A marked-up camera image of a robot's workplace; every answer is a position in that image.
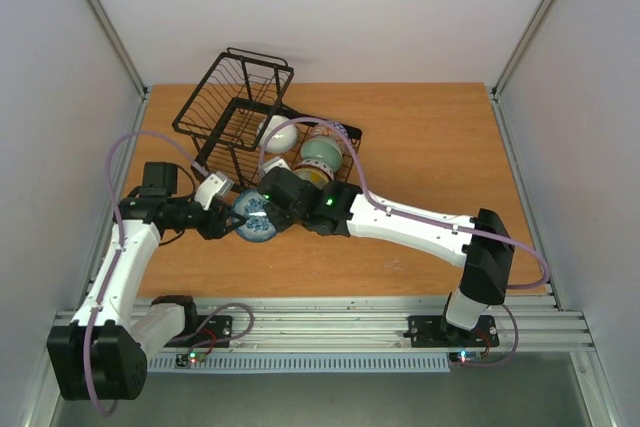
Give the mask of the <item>blue floral white bowl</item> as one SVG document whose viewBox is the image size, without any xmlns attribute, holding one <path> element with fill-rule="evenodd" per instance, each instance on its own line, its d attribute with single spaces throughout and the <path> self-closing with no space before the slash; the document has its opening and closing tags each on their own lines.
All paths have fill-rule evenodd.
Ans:
<svg viewBox="0 0 640 427">
<path fill-rule="evenodd" d="M 236 233 L 252 243 L 272 240 L 277 230 L 269 220 L 265 206 L 267 200 L 256 190 L 249 189 L 241 193 L 233 202 L 232 210 L 245 219 L 245 223 L 236 228 Z"/>
</svg>

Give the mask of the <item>yellow blue patterned bowl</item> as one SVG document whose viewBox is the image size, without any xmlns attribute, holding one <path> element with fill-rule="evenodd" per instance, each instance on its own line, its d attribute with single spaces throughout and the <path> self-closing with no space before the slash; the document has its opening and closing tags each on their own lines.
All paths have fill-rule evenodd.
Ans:
<svg viewBox="0 0 640 427">
<path fill-rule="evenodd" d="M 331 177 L 324 171 L 311 167 L 302 167 L 293 171 L 293 173 L 304 181 L 308 181 L 318 188 L 323 188 L 331 181 Z"/>
</svg>

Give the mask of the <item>red white patterned bowl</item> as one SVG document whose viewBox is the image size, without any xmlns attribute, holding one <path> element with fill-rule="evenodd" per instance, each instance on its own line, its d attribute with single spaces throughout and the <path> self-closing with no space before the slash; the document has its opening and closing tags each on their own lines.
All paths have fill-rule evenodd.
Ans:
<svg viewBox="0 0 640 427">
<path fill-rule="evenodd" d="M 322 171 L 330 179 L 334 178 L 334 171 L 330 168 L 330 166 L 317 158 L 303 159 L 302 161 L 300 161 L 295 165 L 294 169 L 297 170 L 300 168 L 311 168 L 311 167 Z"/>
</svg>

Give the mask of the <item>teal green bowl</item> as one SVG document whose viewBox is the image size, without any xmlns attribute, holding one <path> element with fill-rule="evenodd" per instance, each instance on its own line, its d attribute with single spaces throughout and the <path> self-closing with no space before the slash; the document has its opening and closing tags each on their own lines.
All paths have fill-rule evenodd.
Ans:
<svg viewBox="0 0 640 427">
<path fill-rule="evenodd" d="M 326 136 L 314 136 L 305 141 L 300 149 L 303 160 L 320 160 L 337 172 L 342 166 L 343 152 L 336 141 Z"/>
</svg>

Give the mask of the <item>white ceramic bowl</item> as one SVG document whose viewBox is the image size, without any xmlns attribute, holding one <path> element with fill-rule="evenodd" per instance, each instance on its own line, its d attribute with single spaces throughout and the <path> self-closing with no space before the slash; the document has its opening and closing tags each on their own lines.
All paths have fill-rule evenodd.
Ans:
<svg viewBox="0 0 640 427">
<path fill-rule="evenodd" d="M 266 130 L 263 132 L 259 140 L 259 147 L 264 148 L 264 140 L 266 136 L 275 128 L 288 121 L 287 117 L 281 115 L 273 115 L 269 120 Z M 280 154 L 292 150 L 298 142 L 299 130 L 294 125 L 287 125 L 275 133 L 267 143 L 266 152 Z"/>
</svg>

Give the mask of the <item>blue orange patterned bowl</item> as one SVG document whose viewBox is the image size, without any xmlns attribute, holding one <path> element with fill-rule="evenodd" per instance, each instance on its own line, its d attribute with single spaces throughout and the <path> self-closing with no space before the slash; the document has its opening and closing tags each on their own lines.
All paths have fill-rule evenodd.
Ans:
<svg viewBox="0 0 640 427">
<path fill-rule="evenodd" d="M 326 124 L 316 124 L 312 129 L 310 135 L 312 137 L 328 137 L 333 139 L 338 146 L 345 151 L 346 143 L 345 139 L 349 139 L 347 129 L 338 122 L 328 121 Z"/>
</svg>

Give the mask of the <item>black wire dish rack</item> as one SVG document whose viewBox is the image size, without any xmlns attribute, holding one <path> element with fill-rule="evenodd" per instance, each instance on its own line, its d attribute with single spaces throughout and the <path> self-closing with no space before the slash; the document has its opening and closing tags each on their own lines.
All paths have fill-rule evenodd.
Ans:
<svg viewBox="0 0 640 427">
<path fill-rule="evenodd" d="M 294 124 L 295 147 L 267 153 L 258 143 L 273 115 L 299 119 L 302 112 L 284 103 L 294 68 L 280 57 L 229 47 L 220 53 L 172 122 L 196 147 L 195 162 L 209 172 L 220 171 L 234 183 L 232 191 L 255 188 L 258 162 L 280 156 L 290 167 L 302 161 L 302 144 L 312 138 L 313 122 Z"/>
</svg>

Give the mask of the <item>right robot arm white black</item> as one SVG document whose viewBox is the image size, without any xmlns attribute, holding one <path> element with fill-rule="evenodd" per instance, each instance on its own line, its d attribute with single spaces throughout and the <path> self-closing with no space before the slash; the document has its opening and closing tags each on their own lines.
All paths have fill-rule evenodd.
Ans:
<svg viewBox="0 0 640 427">
<path fill-rule="evenodd" d="M 451 217 L 394 203 L 343 181 L 318 187 L 282 167 L 265 174 L 258 192 L 279 232 L 297 224 L 321 236 L 382 240 L 461 268 L 441 319 L 442 334 L 450 342 L 467 341 L 486 309 L 504 303 L 514 247 L 491 210 Z"/>
</svg>

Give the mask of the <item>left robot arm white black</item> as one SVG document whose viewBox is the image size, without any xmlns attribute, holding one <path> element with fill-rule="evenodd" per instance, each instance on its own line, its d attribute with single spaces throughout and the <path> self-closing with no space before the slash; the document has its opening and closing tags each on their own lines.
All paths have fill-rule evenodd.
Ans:
<svg viewBox="0 0 640 427">
<path fill-rule="evenodd" d="M 142 319 L 132 318 L 144 272 L 166 231 L 194 230 L 217 240 L 244 222 L 223 200 L 233 185 L 227 176 L 210 174 L 192 194 L 180 196 L 178 170 L 168 162 L 145 164 L 142 184 L 116 205 L 111 240 L 85 300 L 68 324 L 49 333 L 48 354 L 68 401 L 133 400 L 157 352 L 200 336 L 190 296 L 161 296 Z"/>
</svg>

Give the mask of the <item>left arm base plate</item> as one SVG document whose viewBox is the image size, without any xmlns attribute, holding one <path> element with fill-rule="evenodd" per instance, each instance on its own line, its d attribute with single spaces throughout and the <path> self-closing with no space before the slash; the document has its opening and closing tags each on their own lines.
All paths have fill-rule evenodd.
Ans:
<svg viewBox="0 0 640 427">
<path fill-rule="evenodd" d="M 194 323 L 187 325 L 166 346 L 192 347 L 200 342 L 203 342 L 205 346 L 210 346 L 213 340 L 216 340 L 215 347 L 227 347 L 230 343 L 229 338 L 233 333 L 233 317 L 230 315 L 216 315 L 202 329 L 196 331 L 204 319 L 205 316 L 200 315 Z"/>
</svg>

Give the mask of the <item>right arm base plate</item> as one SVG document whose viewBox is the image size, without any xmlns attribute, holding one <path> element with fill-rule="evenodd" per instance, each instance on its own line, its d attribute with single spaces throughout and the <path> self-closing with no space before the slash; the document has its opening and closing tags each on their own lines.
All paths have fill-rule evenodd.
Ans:
<svg viewBox="0 0 640 427">
<path fill-rule="evenodd" d="M 445 322 L 439 315 L 414 315 L 407 318 L 408 330 L 403 334 L 413 348 L 480 348 L 500 345 L 495 319 L 482 315 L 471 330 Z"/>
</svg>

